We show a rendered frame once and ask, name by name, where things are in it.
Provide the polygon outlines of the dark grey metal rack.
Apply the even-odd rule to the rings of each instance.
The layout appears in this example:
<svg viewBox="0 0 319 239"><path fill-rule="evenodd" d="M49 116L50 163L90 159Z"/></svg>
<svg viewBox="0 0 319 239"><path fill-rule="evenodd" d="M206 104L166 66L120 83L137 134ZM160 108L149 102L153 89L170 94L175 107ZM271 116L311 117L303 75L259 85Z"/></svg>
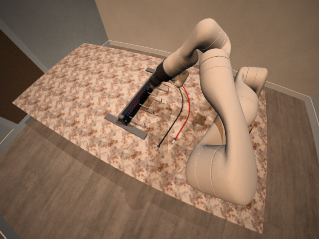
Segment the dark grey metal rack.
<svg viewBox="0 0 319 239"><path fill-rule="evenodd" d="M147 67L146 71L152 73L151 74L151 76L152 76L156 70ZM136 92L136 94L132 97L132 99L128 102L128 104L124 107L124 109L120 112L120 114L118 115L118 118L110 113L107 113L106 116L104 117L105 119L111 121L112 123L120 126L121 128L131 132L132 134L134 134L142 139L145 139L148 133L140 130L139 128L137 128L129 123L131 121L133 121L132 120L132 119L134 119L133 117L139 111L141 106L144 106L143 105L144 102L147 100L147 98L150 96L150 94L153 91L153 89L150 87L152 84L149 82L149 78L141 86L141 88ZM153 95L153 94L151 94L151 95ZM144 107L146 107L146 106L144 106ZM148 107L146 107L146 108L148 108ZM143 108L141 108L141 109L143 109ZM143 110L145 110L145 109L143 109ZM134 119L134 120L136 120L136 119ZM138 121L138 120L136 120L136 121ZM133 122L135 122L135 121L133 121ZM138 122L140 122L140 121L138 121ZM137 123L137 122L135 122L135 123ZM139 123L137 123L137 124L139 124ZM141 124L139 124L139 125L141 125ZM143 126L143 125L141 125L141 126ZM143 126L143 127L146 127L146 126Z"/></svg>

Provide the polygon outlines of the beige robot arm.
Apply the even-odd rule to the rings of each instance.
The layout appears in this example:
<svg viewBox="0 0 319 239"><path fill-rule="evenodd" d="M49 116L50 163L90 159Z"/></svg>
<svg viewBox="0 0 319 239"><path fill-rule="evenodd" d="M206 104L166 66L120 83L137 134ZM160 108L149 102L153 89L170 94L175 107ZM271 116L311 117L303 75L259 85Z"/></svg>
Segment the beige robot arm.
<svg viewBox="0 0 319 239"><path fill-rule="evenodd" d="M199 60L202 93L218 115L191 152L186 178L197 191L244 206L257 190L257 164L248 127L257 117L268 70L242 67L234 79L229 37L211 18L200 21L173 53L177 69L185 71L198 62L195 49L203 53Z"/></svg>

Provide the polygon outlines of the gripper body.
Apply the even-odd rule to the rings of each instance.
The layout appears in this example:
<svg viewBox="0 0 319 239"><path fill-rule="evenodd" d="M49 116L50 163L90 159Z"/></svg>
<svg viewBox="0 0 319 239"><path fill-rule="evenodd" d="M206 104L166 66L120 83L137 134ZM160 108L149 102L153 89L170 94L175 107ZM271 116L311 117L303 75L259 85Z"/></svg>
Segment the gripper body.
<svg viewBox="0 0 319 239"><path fill-rule="evenodd" d="M149 82L154 86L158 86L161 82L167 82L175 78L175 86L182 87L189 76L187 70L181 71L176 68L173 63L172 55L165 58L156 68L154 74L149 78Z"/></svg>

